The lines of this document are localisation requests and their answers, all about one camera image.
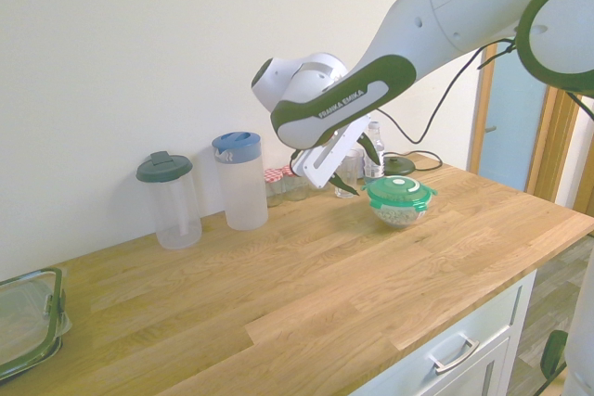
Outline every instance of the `glass jar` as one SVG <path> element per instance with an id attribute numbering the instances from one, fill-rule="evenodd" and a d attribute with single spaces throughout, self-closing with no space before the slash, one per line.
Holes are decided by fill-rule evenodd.
<path id="1" fill-rule="evenodd" d="M 266 183 L 266 203 L 269 208 L 278 206 L 283 201 L 283 174 L 281 169 L 266 169 L 264 171 Z"/>
<path id="2" fill-rule="evenodd" d="M 309 182 L 302 176 L 297 176 L 290 166 L 282 168 L 283 183 L 285 186 L 285 199 L 300 201 L 309 197 Z"/>

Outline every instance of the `blue lid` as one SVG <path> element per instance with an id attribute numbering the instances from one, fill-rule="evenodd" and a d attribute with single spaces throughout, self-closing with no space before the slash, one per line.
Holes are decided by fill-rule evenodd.
<path id="1" fill-rule="evenodd" d="M 239 164 L 262 155 L 260 135 L 252 132 L 232 132 L 213 141 L 214 156 L 224 164 Z"/>
<path id="2" fill-rule="evenodd" d="M 166 151 L 150 154 L 136 170 L 136 178 L 144 183 L 167 183 L 192 170 L 192 163 L 181 155 L 169 155 Z"/>

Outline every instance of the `white wall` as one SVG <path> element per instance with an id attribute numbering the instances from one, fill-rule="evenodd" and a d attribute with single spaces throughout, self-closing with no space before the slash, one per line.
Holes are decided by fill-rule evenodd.
<path id="1" fill-rule="evenodd" d="M 266 166 L 290 153 L 250 90 L 261 64 L 327 51 L 353 67 L 393 1 L 0 0 L 0 279 L 152 232 L 135 172 L 153 151 L 191 158 L 201 214 L 220 211 L 216 136 L 259 133 Z M 461 63 L 385 109 L 418 136 Z M 423 146 L 460 168 L 477 78 Z"/>

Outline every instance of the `plastic pitcher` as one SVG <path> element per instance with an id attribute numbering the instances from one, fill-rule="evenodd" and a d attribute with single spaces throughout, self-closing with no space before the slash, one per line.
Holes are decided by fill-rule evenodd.
<path id="1" fill-rule="evenodd" d="M 191 170 L 188 158 L 155 152 L 136 171 L 150 194 L 157 239 L 167 249 L 187 248 L 202 235 Z"/>
<path id="2" fill-rule="evenodd" d="M 249 231 L 268 220 L 260 135 L 224 134 L 213 141 L 216 168 L 230 228 Z"/>

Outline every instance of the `red checkered lid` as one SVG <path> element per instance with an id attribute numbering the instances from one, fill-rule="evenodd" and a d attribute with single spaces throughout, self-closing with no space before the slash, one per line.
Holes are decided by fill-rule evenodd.
<path id="1" fill-rule="evenodd" d="M 267 183 L 275 183 L 282 180 L 282 169 L 266 169 L 264 179 Z"/>
<path id="2" fill-rule="evenodd" d="M 285 176 L 297 176 L 295 173 L 293 173 L 289 164 L 282 168 L 282 174 Z"/>

